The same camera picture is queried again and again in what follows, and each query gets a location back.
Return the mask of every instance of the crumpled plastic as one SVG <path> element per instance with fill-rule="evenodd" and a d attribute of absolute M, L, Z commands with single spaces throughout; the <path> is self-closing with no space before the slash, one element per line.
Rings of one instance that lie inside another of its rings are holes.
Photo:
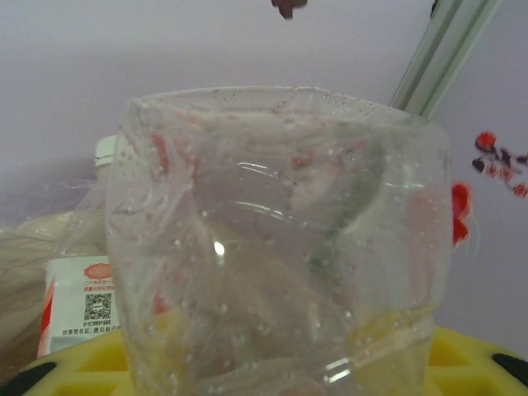
<path fill-rule="evenodd" d="M 36 358 L 44 264 L 66 239 L 73 210 L 92 185 L 58 181 L 0 196 L 0 383 Z"/>
<path fill-rule="evenodd" d="M 449 262 L 435 129 L 312 88 L 131 101 L 106 225 L 139 392 L 416 394 Z"/>

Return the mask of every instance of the red decoration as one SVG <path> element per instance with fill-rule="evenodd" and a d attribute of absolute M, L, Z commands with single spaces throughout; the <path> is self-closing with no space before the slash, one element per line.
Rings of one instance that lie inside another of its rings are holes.
<path fill-rule="evenodd" d="M 495 165 L 488 165 L 486 168 L 486 175 L 492 179 L 498 174 L 498 169 Z"/>
<path fill-rule="evenodd" d="M 498 177 L 514 196 L 526 198 L 528 187 L 524 183 L 511 184 L 515 176 L 523 173 L 521 167 L 528 167 L 528 154 L 515 155 L 507 148 L 496 147 L 497 137 L 493 132 L 485 130 L 477 136 L 475 148 L 480 152 L 480 157 L 473 160 L 472 165 L 478 173 L 484 173 L 490 178 Z"/>
<path fill-rule="evenodd" d="M 309 166 L 312 163 L 314 158 L 315 158 L 315 151 L 314 150 L 310 150 L 308 152 L 308 155 L 305 158 L 303 158 L 303 157 L 293 157 L 291 159 L 291 167 L 293 169 L 299 169 L 301 167 L 307 167 L 307 166 Z"/>
<path fill-rule="evenodd" d="M 110 264 L 106 262 L 98 262 L 97 264 L 91 264 L 84 269 L 84 275 L 90 279 L 106 279 L 112 276 Z"/>
<path fill-rule="evenodd" d="M 159 166 L 163 172 L 168 171 L 168 153 L 167 146 L 165 145 L 165 140 L 159 134 L 152 134 L 152 143 L 158 151 L 159 155 Z"/>
<path fill-rule="evenodd" d="M 453 246 L 468 239 L 469 229 L 464 219 L 471 213 L 471 194 L 469 187 L 463 183 L 455 183 L 452 187 L 453 194 Z"/>
<path fill-rule="evenodd" d="M 489 130 L 485 130 L 482 132 L 475 141 L 475 144 L 482 147 L 483 149 L 491 149 L 497 142 L 497 137 L 493 132 L 490 132 Z"/>
<path fill-rule="evenodd" d="M 517 184 L 512 189 L 513 195 L 520 198 L 526 198 L 528 196 L 528 188 L 526 188 L 525 183 Z"/>

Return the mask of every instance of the clear plastic bottle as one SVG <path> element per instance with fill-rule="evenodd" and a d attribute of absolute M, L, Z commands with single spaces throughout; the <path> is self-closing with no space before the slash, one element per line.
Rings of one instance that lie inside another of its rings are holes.
<path fill-rule="evenodd" d="M 439 127 L 232 87 L 134 99 L 120 130 L 108 253 L 139 394 L 421 393 L 452 244 Z"/>
<path fill-rule="evenodd" d="M 95 173 L 97 182 L 81 201 L 72 215 L 69 236 L 59 241 L 56 257 L 105 256 L 105 202 L 114 160 L 116 136 L 97 142 Z"/>

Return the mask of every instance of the plastic bag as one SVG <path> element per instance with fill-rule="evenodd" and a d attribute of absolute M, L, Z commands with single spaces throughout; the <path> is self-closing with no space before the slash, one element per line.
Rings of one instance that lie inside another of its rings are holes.
<path fill-rule="evenodd" d="M 72 210 L 93 181 L 58 181 L 0 196 L 0 382 L 36 357 L 45 288 L 43 266 L 64 240 Z"/>
<path fill-rule="evenodd" d="M 39 356 L 119 327 L 104 213 L 115 145 L 115 136 L 98 142 L 97 181 L 69 216 L 67 232 L 48 264 Z"/>

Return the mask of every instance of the red sticker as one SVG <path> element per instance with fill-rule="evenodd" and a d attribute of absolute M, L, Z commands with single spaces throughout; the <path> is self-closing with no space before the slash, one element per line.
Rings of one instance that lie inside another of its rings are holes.
<path fill-rule="evenodd" d="M 163 137 L 159 134 L 152 134 L 152 143 L 158 151 L 159 165 L 161 166 L 163 173 L 167 173 L 169 160 L 165 140 L 163 140 Z"/>
<path fill-rule="evenodd" d="M 86 278 L 90 279 L 106 279 L 112 276 L 110 269 L 110 264 L 105 262 L 99 262 L 97 264 L 91 264 L 87 266 L 84 270 L 84 275 Z"/>
<path fill-rule="evenodd" d="M 465 219 L 471 215 L 471 190 L 469 186 L 456 182 L 452 187 L 453 194 L 453 246 L 469 238 L 469 229 Z"/>

